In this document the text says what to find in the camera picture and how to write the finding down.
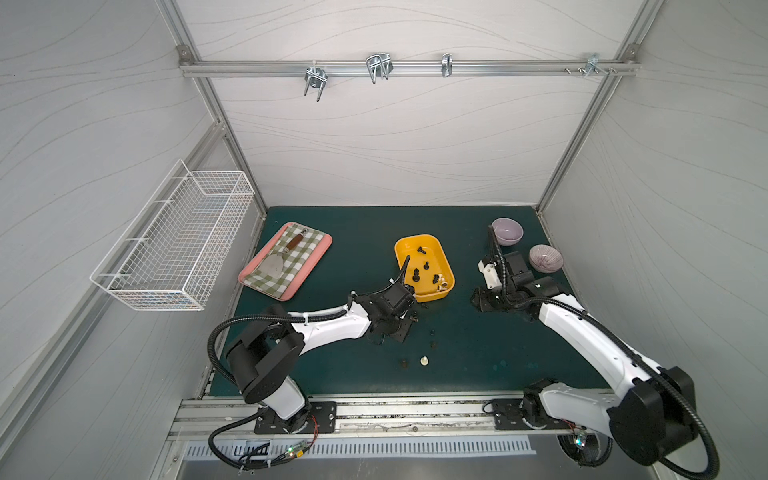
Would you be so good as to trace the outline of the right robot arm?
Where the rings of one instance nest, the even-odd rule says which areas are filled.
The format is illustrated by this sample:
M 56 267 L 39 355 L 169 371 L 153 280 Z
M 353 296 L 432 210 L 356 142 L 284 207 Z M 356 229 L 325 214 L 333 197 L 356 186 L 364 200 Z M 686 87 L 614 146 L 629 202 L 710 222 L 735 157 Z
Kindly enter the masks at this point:
M 481 312 L 523 311 L 563 338 L 605 380 L 595 393 L 555 379 L 525 388 L 519 411 L 525 423 L 542 429 L 556 420 L 608 437 L 641 465 L 665 462 L 681 447 L 701 439 L 714 459 L 713 441 L 697 414 L 695 385 L 678 367 L 664 368 L 600 323 L 551 277 L 534 277 L 522 255 L 484 257 L 484 284 L 473 292 Z

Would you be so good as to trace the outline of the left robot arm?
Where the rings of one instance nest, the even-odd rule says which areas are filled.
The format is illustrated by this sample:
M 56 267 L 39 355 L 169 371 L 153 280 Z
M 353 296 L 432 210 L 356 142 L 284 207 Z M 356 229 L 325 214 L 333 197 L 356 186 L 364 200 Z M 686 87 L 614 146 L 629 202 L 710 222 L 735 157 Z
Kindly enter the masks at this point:
M 223 356 L 231 382 L 247 404 L 266 406 L 281 421 L 303 423 L 310 402 L 290 377 L 299 358 L 342 340 L 392 337 L 402 341 L 412 320 L 414 288 L 402 282 L 364 295 L 352 293 L 345 304 L 313 312 L 246 317 L 246 328 Z

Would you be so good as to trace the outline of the yellow plastic storage box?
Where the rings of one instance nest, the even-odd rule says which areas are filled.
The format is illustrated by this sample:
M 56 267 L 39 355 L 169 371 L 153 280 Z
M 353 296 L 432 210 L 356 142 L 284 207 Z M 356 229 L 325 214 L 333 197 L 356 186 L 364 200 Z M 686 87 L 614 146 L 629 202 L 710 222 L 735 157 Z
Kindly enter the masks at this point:
M 410 258 L 404 282 L 414 289 L 418 303 L 441 300 L 454 288 L 455 276 L 435 236 L 420 234 L 403 237 L 395 243 L 394 252 L 400 268 L 406 258 Z

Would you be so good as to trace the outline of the purple ribbed bowl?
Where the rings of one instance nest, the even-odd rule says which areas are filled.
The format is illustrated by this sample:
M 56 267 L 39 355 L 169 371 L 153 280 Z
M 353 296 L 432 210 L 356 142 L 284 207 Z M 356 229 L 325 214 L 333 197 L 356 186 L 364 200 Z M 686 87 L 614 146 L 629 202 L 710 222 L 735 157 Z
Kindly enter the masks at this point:
M 562 254 L 550 245 L 539 244 L 529 250 L 529 262 L 538 272 L 555 273 L 564 266 Z

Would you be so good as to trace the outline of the purple bowl upright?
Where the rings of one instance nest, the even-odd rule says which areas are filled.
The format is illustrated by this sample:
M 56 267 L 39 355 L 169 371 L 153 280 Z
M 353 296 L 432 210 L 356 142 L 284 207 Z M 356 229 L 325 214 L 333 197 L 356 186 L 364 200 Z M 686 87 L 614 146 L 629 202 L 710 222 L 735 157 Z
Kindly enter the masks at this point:
M 494 237 L 500 246 L 514 246 L 524 236 L 523 226 L 510 218 L 497 218 L 491 223 Z

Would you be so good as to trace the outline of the white vent strip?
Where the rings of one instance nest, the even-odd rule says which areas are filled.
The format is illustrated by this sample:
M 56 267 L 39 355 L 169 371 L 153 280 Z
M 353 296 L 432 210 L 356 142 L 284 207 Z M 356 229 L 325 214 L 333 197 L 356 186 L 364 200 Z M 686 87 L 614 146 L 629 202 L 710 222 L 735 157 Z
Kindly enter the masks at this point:
M 368 437 L 260 439 L 221 442 L 222 452 L 237 459 L 254 451 L 258 460 L 275 458 L 306 446 L 312 460 L 357 458 L 488 458 L 537 453 L 526 435 L 458 437 Z

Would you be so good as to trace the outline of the metal hook clamp left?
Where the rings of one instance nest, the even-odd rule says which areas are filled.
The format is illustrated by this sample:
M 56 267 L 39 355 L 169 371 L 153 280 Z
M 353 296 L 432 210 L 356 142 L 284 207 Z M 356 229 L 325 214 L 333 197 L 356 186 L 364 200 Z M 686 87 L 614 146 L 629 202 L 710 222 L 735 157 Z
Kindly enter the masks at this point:
M 325 69 L 317 65 L 308 67 L 305 71 L 305 86 L 303 95 L 307 96 L 310 90 L 316 91 L 316 102 L 319 102 L 328 82 L 328 74 Z

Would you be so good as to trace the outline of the metal hook clamp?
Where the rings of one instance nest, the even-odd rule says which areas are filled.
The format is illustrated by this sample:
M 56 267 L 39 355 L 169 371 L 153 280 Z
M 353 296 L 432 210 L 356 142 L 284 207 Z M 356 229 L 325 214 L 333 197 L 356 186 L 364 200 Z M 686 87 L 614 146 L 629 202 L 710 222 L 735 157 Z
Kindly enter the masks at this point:
M 376 84 L 378 79 L 388 80 L 394 69 L 389 53 L 370 55 L 365 60 L 365 66 L 373 84 Z
M 328 74 L 325 69 L 317 65 L 308 67 L 305 71 L 305 86 L 303 95 L 307 96 L 310 90 L 316 91 L 316 102 L 319 102 L 328 82 Z

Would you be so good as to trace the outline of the metal hook clamp middle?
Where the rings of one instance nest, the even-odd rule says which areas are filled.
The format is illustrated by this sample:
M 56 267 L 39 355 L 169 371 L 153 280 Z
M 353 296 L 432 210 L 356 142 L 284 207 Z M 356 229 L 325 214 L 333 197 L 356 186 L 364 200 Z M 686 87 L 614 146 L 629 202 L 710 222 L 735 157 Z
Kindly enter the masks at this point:
M 365 60 L 365 66 L 373 84 L 376 84 L 378 79 L 388 80 L 394 69 L 389 53 L 370 55 Z

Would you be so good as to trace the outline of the aluminium crossbar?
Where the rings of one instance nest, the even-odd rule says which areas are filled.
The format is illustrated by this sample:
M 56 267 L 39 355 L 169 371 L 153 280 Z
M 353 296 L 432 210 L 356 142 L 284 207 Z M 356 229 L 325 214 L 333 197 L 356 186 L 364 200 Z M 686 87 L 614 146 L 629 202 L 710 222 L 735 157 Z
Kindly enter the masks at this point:
M 565 68 L 576 69 L 587 59 L 577 60 L 459 60 L 453 57 L 450 77 L 522 77 L 571 76 Z M 641 69 L 638 62 L 600 59 L 613 67 L 618 76 L 630 76 Z M 432 60 L 392 60 L 391 78 L 443 78 L 441 58 Z M 368 72 L 363 60 L 329 61 L 199 61 L 182 65 L 182 75 L 189 78 L 302 78 L 312 65 L 325 69 L 329 78 L 363 78 Z

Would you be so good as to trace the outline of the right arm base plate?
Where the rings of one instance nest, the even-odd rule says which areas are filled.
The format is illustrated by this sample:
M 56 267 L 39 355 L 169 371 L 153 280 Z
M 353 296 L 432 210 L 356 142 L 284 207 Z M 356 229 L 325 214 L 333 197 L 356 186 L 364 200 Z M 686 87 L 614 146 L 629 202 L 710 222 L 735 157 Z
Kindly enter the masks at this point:
M 573 430 L 566 421 L 549 416 L 537 400 L 527 396 L 490 400 L 483 405 L 482 412 L 492 418 L 499 431 Z

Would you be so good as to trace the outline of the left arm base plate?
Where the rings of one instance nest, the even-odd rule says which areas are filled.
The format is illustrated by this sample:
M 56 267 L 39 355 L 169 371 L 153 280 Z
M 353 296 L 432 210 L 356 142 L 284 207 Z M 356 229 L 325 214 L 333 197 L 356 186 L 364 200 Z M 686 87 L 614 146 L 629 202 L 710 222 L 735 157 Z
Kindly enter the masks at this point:
M 337 406 L 338 404 L 334 401 L 310 400 L 307 406 L 288 420 L 281 419 L 272 408 L 266 407 L 258 413 L 254 433 L 257 435 L 309 435 L 315 431 L 321 434 L 333 433 Z

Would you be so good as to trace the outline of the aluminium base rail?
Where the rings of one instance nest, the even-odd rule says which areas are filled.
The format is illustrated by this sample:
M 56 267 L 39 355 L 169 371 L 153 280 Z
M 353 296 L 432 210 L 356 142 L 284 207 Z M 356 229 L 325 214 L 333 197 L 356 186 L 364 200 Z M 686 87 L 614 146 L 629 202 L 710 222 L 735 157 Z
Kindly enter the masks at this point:
M 408 394 L 350 394 L 312 397 L 310 400 L 334 401 L 338 404 L 333 433 L 323 438 L 364 438 L 404 436 L 474 436 L 474 435 L 557 435 L 567 431 L 499 431 L 491 417 L 482 412 L 483 405 L 493 399 L 521 398 L 521 391 L 443 392 Z M 204 440 L 213 430 L 254 414 L 260 405 L 247 405 L 238 397 L 205 397 L 184 400 L 172 421 L 167 438 L 171 441 Z M 309 437 L 302 434 L 254 433 L 255 419 L 221 434 L 223 439 Z M 584 427 L 586 420 L 578 414 L 562 411 L 554 418 L 570 426 Z

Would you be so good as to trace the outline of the metal bracket right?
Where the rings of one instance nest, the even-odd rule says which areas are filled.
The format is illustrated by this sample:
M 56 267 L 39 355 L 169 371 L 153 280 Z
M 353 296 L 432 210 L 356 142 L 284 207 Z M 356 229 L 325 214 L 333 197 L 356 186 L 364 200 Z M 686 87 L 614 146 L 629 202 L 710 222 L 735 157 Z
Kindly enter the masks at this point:
M 600 63 L 600 57 L 598 54 L 593 54 L 587 58 L 584 65 L 576 69 L 565 68 L 564 72 L 567 75 L 578 75 L 582 78 L 590 76 L 613 76 L 617 75 L 618 71 L 613 67 L 605 67 Z

